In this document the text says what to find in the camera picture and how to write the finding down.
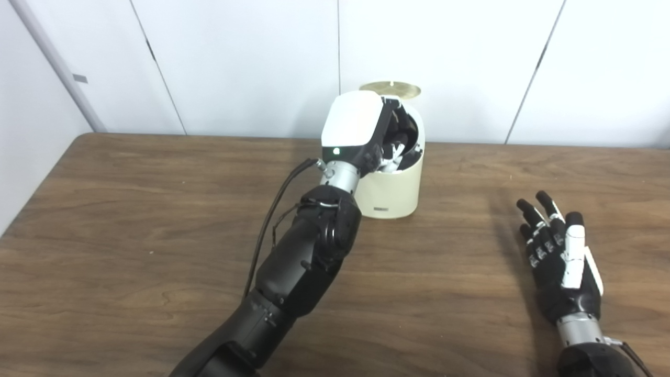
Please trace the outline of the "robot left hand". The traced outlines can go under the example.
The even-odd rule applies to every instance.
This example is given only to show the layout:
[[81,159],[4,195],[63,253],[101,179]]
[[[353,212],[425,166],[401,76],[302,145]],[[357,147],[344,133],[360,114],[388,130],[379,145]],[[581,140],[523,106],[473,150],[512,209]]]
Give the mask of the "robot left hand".
[[374,91],[337,96],[321,132],[325,163],[352,165],[360,178],[378,171],[409,169],[424,154],[419,122],[402,99]]

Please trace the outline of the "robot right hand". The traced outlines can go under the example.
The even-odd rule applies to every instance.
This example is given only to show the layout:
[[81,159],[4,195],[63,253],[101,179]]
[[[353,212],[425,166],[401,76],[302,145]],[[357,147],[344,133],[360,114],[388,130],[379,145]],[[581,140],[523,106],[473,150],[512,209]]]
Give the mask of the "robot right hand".
[[516,206],[524,217],[519,231],[526,242],[526,258],[541,314],[554,325],[577,313],[601,319],[605,287],[586,245],[583,215],[563,215],[546,191],[538,191],[535,197],[545,213],[523,198],[517,200]]

